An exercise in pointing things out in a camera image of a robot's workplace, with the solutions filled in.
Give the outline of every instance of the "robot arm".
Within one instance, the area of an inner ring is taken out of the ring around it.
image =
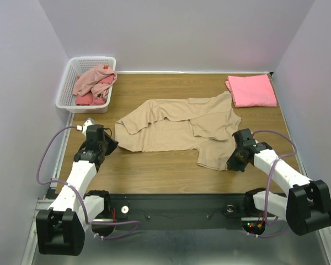
[[[109,193],[89,192],[83,199],[85,214],[80,200],[94,178],[105,156],[117,147],[102,125],[88,119],[77,130],[86,141],[74,156],[71,173],[58,197],[47,210],[40,210],[36,217],[39,252],[55,255],[78,255],[84,245],[84,232],[89,222],[105,209],[110,210]]]
[[[242,171],[248,163],[269,174],[278,155],[265,142],[256,142],[249,129],[234,133],[237,144],[227,161],[228,169]],[[298,235],[331,225],[331,198],[328,186],[321,180],[313,181],[279,160],[272,180],[284,191],[286,197],[269,192],[268,212],[287,221]],[[247,192],[247,212],[265,209],[265,189]]]

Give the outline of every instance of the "white plastic basket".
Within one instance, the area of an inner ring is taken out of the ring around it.
[[[72,94],[76,82],[76,75],[81,75],[96,65],[108,65],[115,70],[116,60],[113,57],[105,56],[83,56],[75,57],[67,63],[62,81],[60,83],[56,106],[60,109],[67,109],[71,113],[105,113],[108,111],[113,86],[109,88],[108,98],[104,105],[99,106],[77,106],[76,96]]]

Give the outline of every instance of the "pink cloth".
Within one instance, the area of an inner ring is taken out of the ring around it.
[[[240,107],[277,107],[277,100],[267,75],[228,76],[226,86],[232,94],[233,102]]]
[[[97,65],[78,78],[72,94],[84,96],[91,91],[95,98],[106,100],[109,88],[114,84],[116,78],[116,72],[113,69],[104,69],[104,65]]]
[[[88,92],[84,96],[77,95],[75,103],[78,106],[96,106],[96,105],[104,105],[105,101],[103,98],[95,98],[92,92]]]

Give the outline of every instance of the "screw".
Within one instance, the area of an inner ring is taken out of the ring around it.
[[[234,206],[232,204],[227,205],[227,212],[229,212],[229,213],[234,212]]]

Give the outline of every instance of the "beige shirt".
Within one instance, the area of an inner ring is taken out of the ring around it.
[[[133,152],[197,149],[198,165],[226,170],[240,121],[229,92],[213,98],[151,99],[115,124],[115,140]]]

